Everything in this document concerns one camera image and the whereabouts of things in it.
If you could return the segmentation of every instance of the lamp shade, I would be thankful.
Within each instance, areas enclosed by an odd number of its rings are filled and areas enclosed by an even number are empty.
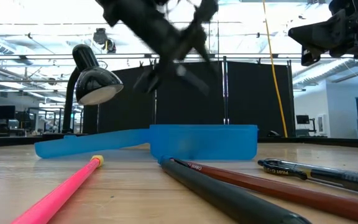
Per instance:
[[[80,105],[98,105],[113,98],[124,88],[122,81],[104,68],[83,70],[76,83],[76,99]]]

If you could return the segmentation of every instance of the pink pen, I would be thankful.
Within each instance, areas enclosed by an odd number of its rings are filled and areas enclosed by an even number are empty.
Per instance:
[[[59,211],[64,203],[74,194],[80,185],[101,167],[103,156],[93,156],[91,161],[73,174],[69,179],[60,184],[43,199],[39,200],[21,216],[16,218],[12,224],[46,224]]]

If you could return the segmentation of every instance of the black pen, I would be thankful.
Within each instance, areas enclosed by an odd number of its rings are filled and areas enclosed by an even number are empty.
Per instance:
[[[280,159],[259,160],[258,164],[270,174],[299,177],[358,192],[358,172],[313,166]]]

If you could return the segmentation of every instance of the table surface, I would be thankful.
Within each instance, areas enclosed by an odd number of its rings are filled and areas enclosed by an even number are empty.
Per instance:
[[[51,223],[234,223],[219,210],[169,177],[150,156],[148,146],[103,151],[104,166],[74,193]],[[39,159],[33,146],[0,147],[0,223],[9,223],[82,168],[90,154]],[[263,172],[258,159],[274,157],[358,171],[358,148],[310,144],[259,144],[245,162],[200,162],[299,185],[330,194],[357,192]],[[253,193],[303,215],[313,223],[355,223],[302,205]]]

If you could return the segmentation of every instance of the blue plastic tray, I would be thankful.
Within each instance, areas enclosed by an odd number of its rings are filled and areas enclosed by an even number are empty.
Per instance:
[[[186,160],[249,160],[257,153],[257,130],[255,125],[158,124],[151,125],[150,129],[38,142],[35,152],[41,158],[51,158],[148,142],[156,159],[169,155]]]

